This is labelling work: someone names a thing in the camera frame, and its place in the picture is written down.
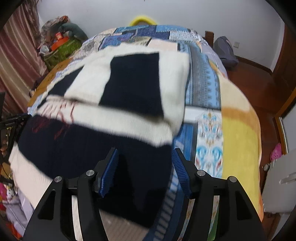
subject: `bed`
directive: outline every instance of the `bed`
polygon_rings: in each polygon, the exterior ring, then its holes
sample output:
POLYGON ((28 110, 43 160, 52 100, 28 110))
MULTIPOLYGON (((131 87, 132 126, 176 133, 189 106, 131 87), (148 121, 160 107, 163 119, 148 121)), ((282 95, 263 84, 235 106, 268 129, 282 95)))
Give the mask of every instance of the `bed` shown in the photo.
MULTIPOLYGON (((224 179, 229 176, 237 177, 262 220, 263 208, 259 188, 261 160, 259 120, 243 93, 227 79, 225 68, 211 48, 213 44, 211 32, 206 32, 202 38, 193 30, 169 25, 106 30, 84 42, 79 51, 58 64, 48 74, 30 100, 28 112, 33 116, 36 115, 37 108, 41 107, 55 84, 77 69, 79 63, 90 54, 100 52, 108 46, 120 46, 122 43, 179 51, 190 56, 184 119, 172 141, 172 147, 180 148, 187 160, 194 162, 198 169, 205 170, 213 177, 224 179)), ((29 160, 28 155, 23 155, 17 146, 12 150, 9 159, 15 184, 32 206, 36 207, 52 178, 42 173, 29 160)), ((150 229, 101 211, 108 239, 182 240, 186 236, 187 226, 190 225, 194 200, 188 200, 184 196, 174 170, 169 186, 175 194, 174 198, 170 199, 169 217, 163 223, 164 219, 159 214, 155 225, 150 229)), ((164 210, 168 205, 165 200, 162 207, 164 210)), ((73 219, 77 221, 79 220, 77 200, 73 198, 72 201, 73 219)), ((218 202, 219 197, 216 196, 210 240, 215 236, 218 202)), ((74 223, 74 228, 76 239, 82 240, 78 222, 74 223)))

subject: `wooden bed frame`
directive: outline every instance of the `wooden bed frame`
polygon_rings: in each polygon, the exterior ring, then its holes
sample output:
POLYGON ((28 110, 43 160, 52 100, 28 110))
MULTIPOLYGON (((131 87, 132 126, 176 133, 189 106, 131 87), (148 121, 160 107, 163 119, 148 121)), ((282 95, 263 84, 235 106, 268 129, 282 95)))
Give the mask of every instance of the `wooden bed frame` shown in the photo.
POLYGON ((210 31, 205 32, 205 36, 203 37, 205 41, 208 42, 208 44, 213 48, 214 44, 214 33, 210 31))

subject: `wooden door frame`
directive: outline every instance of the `wooden door frame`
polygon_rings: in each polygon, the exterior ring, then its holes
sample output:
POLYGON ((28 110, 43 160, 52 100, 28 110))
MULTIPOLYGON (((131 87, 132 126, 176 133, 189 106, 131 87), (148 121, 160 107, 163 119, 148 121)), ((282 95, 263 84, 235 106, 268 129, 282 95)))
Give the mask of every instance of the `wooden door frame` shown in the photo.
POLYGON ((275 114, 274 118, 276 121, 277 128, 279 130, 279 137, 281 141, 281 151, 283 155, 288 153, 287 137, 283 126, 283 118, 289 113, 289 111, 294 107, 296 102, 296 88, 292 91, 292 94, 281 107, 281 109, 275 114))
MULTIPOLYGON (((289 29, 287 25, 285 25, 285 32, 284 32, 284 38, 283 38, 283 44, 281 47, 281 52, 279 54, 278 61, 276 62, 276 66, 274 68, 274 71, 272 73, 272 77, 274 81, 276 82, 276 79, 278 78, 278 74, 283 71, 283 68, 285 67, 285 64, 283 63, 283 55, 285 53, 285 47, 288 44, 289 36, 288 36, 289 29)), ((293 108, 294 104, 296 102, 296 88, 292 91, 291 95, 287 99, 287 101, 284 103, 284 105, 281 107, 281 109, 275 114, 275 121, 276 125, 279 131, 279 137, 281 141, 281 149, 282 153, 285 155, 288 153, 288 145, 287 145, 287 138, 286 133, 284 131, 283 126, 283 118, 289 113, 289 111, 293 108)))

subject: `red embroidery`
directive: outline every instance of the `red embroidery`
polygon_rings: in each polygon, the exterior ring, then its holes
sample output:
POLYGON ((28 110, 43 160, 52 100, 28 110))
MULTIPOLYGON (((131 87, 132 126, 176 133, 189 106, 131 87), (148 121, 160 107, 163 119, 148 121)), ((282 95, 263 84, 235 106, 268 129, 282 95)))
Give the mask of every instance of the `red embroidery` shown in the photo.
POLYGON ((222 159, 220 161, 218 161, 217 166, 216 166, 216 171, 219 169, 219 167, 221 166, 221 164, 222 164, 222 159))
POLYGON ((68 130, 69 127, 70 127, 70 125, 68 125, 68 124, 63 125, 63 127, 54 135, 54 139, 56 140, 61 135, 63 130, 65 130, 65 129, 68 130))
POLYGON ((50 124, 50 119, 44 118, 44 117, 39 117, 36 118, 36 123, 35 126, 32 127, 32 132, 37 133, 40 131, 40 129, 44 127, 48 127, 50 124))
POLYGON ((200 160, 198 158, 195 159, 195 166, 197 169, 200 168, 200 160))
POLYGON ((60 119, 64 123, 66 123, 66 122, 73 123, 74 122, 73 111, 74 111, 74 107, 76 106, 77 102, 58 100, 58 102, 61 103, 60 105, 56 102, 57 101, 52 100, 50 103, 48 103, 45 106, 41 115, 46 116, 48 118, 52 118, 52 119, 60 119))

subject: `blue gripper pad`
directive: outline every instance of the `blue gripper pad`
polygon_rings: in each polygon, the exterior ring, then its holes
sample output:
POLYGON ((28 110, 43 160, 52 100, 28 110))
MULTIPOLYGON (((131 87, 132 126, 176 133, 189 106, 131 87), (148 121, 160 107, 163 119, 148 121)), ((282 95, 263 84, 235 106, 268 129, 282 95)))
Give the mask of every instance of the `blue gripper pad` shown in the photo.
POLYGON ((184 161, 187 161, 185 157, 183 156, 181 150, 179 148, 176 148, 172 152, 172 161, 179 179, 179 183, 181 185, 181 188, 183 190, 183 193, 190 197, 192 194, 191 188, 190 188, 190 179, 188 176, 188 173, 185 169, 185 166, 183 165, 184 161))
POLYGON ((118 165, 118 150, 115 149, 101 177, 101 188, 99 191, 101 197, 104 197, 109 192, 109 189, 113 183, 113 177, 114 177, 114 173, 117 168, 117 165, 118 165))

